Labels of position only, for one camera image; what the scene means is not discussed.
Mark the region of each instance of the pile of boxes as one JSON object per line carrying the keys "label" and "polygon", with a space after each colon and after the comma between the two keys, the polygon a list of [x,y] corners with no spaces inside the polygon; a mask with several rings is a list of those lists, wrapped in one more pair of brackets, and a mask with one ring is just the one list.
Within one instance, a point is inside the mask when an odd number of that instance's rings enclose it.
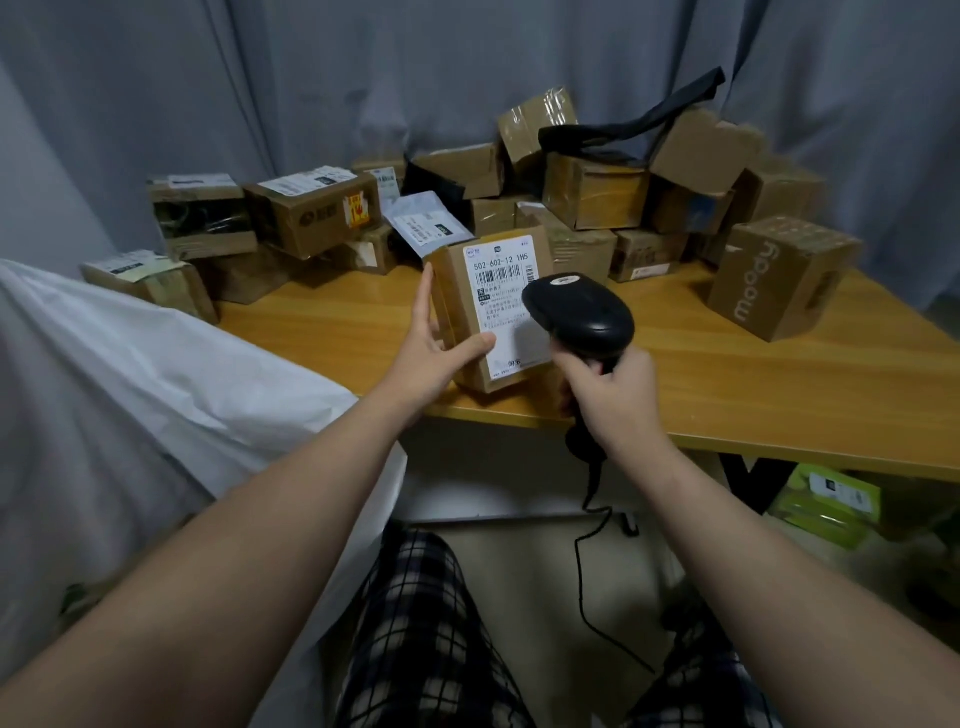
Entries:
{"label": "pile of boxes", "polygon": [[85,265],[84,277],[215,323],[211,300],[253,303],[307,266],[387,275],[429,259],[448,345],[511,333],[462,373],[484,392],[546,360],[519,293],[553,273],[645,285],[699,257],[718,268],[709,307],[734,323],[768,341],[816,324],[860,247],[808,222],[821,178],[698,106],[667,123],[646,158],[540,147],[540,130],[577,123],[555,88],[502,114],[499,138],[482,144],[256,184],[150,180],[167,255]]}

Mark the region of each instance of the person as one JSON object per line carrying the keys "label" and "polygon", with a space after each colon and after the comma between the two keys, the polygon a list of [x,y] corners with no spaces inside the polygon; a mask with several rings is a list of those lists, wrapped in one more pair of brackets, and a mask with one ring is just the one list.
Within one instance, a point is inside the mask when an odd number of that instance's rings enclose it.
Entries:
{"label": "person", "polygon": [[[0,725],[249,721],[398,435],[493,346],[491,334],[451,351],[434,341],[431,281],[428,264],[382,381],[204,511],[15,674],[0,691]],[[960,658],[687,460],[660,424],[648,353],[627,350],[607,376],[559,347],[553,356],[710,608],[680,628],[628,725],[957,724]],[[437,536],[388,528],[362,597],[337,725],[533,725]]]}

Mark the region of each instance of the person's left hand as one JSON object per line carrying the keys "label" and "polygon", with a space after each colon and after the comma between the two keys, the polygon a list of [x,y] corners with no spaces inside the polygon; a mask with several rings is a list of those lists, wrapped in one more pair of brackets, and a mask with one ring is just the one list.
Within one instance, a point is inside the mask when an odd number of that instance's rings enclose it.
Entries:
{"label": "person's left hand", "polygon": [[443,342],[436,340],[437,323],[430,319],[432,285],[433,266],[427,263],[414,300],[410,330],[390,370],[377,385],[410,409],[410,419],[415,419],[439,397],[458,371],[490,353],[496,344],[496,335],[487,331],[471,336],[449,352],[444,351]]}

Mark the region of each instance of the gray curtain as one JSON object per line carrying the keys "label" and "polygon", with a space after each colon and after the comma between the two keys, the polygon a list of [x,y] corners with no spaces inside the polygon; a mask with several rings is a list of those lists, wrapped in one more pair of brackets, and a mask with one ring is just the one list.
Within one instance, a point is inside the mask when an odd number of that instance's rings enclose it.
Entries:
{"label": "gray curtain", "polygon": [[104,251],[156,247],[151,174],[255,181],[475,143],[559,84],[583,121],[626,120],[722,65],[714,105],[828,178],[822,222],[866,241],[868,274],[917,307],[960,292],[956,3],[4,5],[4,257],[73,274]]}

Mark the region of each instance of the hand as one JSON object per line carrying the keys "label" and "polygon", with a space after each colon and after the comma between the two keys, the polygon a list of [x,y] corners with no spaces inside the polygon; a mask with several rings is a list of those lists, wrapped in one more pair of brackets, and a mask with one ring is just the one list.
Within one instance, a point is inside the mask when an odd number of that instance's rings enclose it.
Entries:
{"label": "hand", "polygon": [[657,370],[648,352],[628,347],[613,373],[600,376],[596,362],[587,364],[557,341],[551,349],[565,379],[561,408],[570,414],[575,397],[590,434],[610,457],[623,465],[630,454],[669,446],[660,424]]}
{"label": "hand", "polygon": [[433,266],[427,263],[414,300],[410,330],[390,371],[377,385],[377,389],[390,393],[409,410],[406,414],[410,421],[440,396],[457,372],[490,353],[496,344],[496,335],[488,331],[471,336],[449,352],[444,351],[443,342],[437,341],[437,322],[430,318],[432,284]]}

